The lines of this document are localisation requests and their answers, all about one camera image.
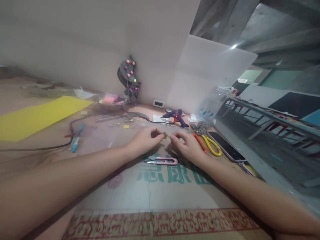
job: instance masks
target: pink thread snips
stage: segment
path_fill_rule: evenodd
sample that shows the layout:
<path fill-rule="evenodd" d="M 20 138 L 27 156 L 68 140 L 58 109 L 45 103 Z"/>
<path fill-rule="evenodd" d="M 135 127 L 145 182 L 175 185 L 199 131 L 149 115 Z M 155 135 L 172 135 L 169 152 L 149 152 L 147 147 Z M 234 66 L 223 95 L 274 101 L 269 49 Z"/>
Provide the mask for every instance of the pink thread snips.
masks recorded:
<path fill-rule="evenodd" d="M 146 163 L 151 164 L 159 164 L 159 165 L 177 165 L 178 160 L 175 158 L 164 158 L 164 157 L 155 157 L 150 156 L 148 157 L 151 161 L 145 161 Z"/>

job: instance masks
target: black cable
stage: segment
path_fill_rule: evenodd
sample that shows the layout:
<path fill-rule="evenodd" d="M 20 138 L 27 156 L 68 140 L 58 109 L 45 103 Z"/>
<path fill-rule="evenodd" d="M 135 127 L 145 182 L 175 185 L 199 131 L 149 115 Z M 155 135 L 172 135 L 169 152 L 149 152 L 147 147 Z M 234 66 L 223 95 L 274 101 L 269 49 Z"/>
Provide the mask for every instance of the black cable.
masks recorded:
<path fill-rule="evenodd" d="M 145 119 L 145 120 L 147 120 L 148 122 L 151 122 L 151 123 L 165 123 L 165 124 L 174 124 L 174 122 L 173 123 L 166 123 L 166 122 L 153 122 L 153 121 L 151 121 L 151 120 L 149 120 L 148 118 L 146 118 L 146 117 L 143 117 L 143 116 L 140 116 L 139 114 L 137 114 L 137 113 L 135 113 L 135 112 L 129 112 L 129 111 L 126 111 L 125 109 L 124 109 L 124 106 L 123 107 L 121 107 L 121 109 L 123 110 L 123 111 L 125 111 L 126 113 L 129 113 L 130 115 L 133 115 L 133 117 L 139 117 L 139 118 L 143 118 L 143 119 Z"/>
<path fill-rule="evenodd" d="M 165 124 L 174 124 L 174 123 L 166 123 L 166 122 L 153 122 L 151 120 L 149 120 L 148 118 L 146 117 L 143 117 L 143 116 L 140 116 L 138 115 L 137 113 L 134 113 L 134 112 L 128 112 L 126 110 L 124 110 L 124 108 L 122 108 L 123 111 L 125 111 L 126 113 L 129 113 L 131 115 L 133 115 L 134 117 L 139 117 L 139 118 L 143 118 L 145 120 L 147 120 L 148 122 L 151 122 L 151 123 L 165 123 Z M 50 149 L 55 149 L 55 148 L 62 148 L 62 147 L 66 147 L 68 145 L 70 145 L 72 143 L 72 140 L 73 140 L 73 133 L 74 133 L 74 129 L 72 127 L 72 124 L 76 121 L 79 121 L 79 120 L 82 120 L 82 119 L 85 119 L 87 117 L 90 117 L 90 116 L 94 116 L 94 115 L 89 115 L 89 116 L 85 116 L 83 118 L 79 118 L 79 119 L 76 119 L 76 120 L 73 120 L 69 123 L 69 126 L 70 126 L 70 130 L 71 130 L 71 136 L 70 136 L 70 141 L 66 144 L 62 144 L 62 145 L 59 145 L 59 146 L 54 146 L 54 147 L 45 147 L 45 148 L 25 148 L 25 149 L 19 149 L 19 148 L 16 148 L 16 149 L 0 149 L 0 152 L 15 152 L 15 151 L 41 151 L 41 150 L 50 150 Z"/>
<path fill-rule="evenodd" d="M 73 120 L 69 123 L 69 126 L 70 126 L 70 130 L 71 130 L 71 137 L 70 137 L 70 141 L 66 144 L 62 144 L 62 145 L 59 145 L 59 146 L 54 146 L 54 147 L 45 147 L 45 148 L 25 148 L 25 149 L 0 149 L 0 152 L 15 152 L 15 151 L 41 151 L 41 150 L 49 150 L 49 149 L 55 149 L 55 148 L 61 148 L 61 147 L 65 147 L 65 146 L 68 146 L 71 144 L 72 140 L 73 140 L 73 127 L 72 127 L 72 124 L 76 121 L 79 121 L 79 120 L 82 120 L 82 119 L 85 119 L 87 117 L 90 117 L 90 116 L 93 116 L 93 115 L 89 115 L 89 116 L 85 116 L 83 118 L 79 118 L 79 119 L 76 119 L 76 120 Z"/>

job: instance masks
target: hand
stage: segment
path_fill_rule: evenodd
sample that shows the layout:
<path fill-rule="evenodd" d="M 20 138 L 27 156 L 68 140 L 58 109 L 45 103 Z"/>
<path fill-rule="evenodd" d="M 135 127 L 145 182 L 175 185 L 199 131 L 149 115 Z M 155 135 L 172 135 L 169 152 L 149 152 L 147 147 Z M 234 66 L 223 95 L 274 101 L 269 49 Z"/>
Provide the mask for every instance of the hand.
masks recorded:
<path fill-rule="evenodd" d="M 163 132 L 159 128 L 146 127 L 140 130 L 127 144 L 127 148 L 133 153 L 133 159 L 150 151 L 164 138 Z"/>
<path fill-rule="evenodd" d="M 192 134 L 176 131 L 170 136 L 170 139 L 172 147 L 176 147 L 185 158 L 193 163 L 205 155 L 197 139 Z"/>

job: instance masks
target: gray yarn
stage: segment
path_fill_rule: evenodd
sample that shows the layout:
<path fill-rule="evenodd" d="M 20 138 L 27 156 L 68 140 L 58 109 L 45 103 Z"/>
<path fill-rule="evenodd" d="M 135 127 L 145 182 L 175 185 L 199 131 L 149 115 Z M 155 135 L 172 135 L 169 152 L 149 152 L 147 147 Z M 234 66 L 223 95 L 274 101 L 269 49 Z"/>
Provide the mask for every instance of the gray yarn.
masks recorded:
<path fill-rule="evenodd" d="M 214 123 L 212 121 L 201 121 L 197 124 L 197 129 L 200 134 L 206 134 L 207 130 L 212 127 Z"/>

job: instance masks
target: blue glue gun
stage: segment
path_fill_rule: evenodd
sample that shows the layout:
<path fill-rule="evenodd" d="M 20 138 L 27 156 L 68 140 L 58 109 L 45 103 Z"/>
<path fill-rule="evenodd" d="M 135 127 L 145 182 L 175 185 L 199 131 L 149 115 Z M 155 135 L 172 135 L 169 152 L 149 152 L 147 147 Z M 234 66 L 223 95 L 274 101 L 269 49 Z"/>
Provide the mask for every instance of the blue glue gun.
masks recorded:
<path fill-rule="evenodd" d="M 166 113 L 165 115 L 163 115 L 161 118 L 170 118 L 173 117 L 173 122 L 180 122 L 181 123 L 181 127 L 185 128 L 185 127 L 189 127 L 188 124 L 186 124 L 184 122 L 184 120 L 181 117 L 182 114 L 182 109 L 179 110 L 175 110 L 169 113 Z"/>

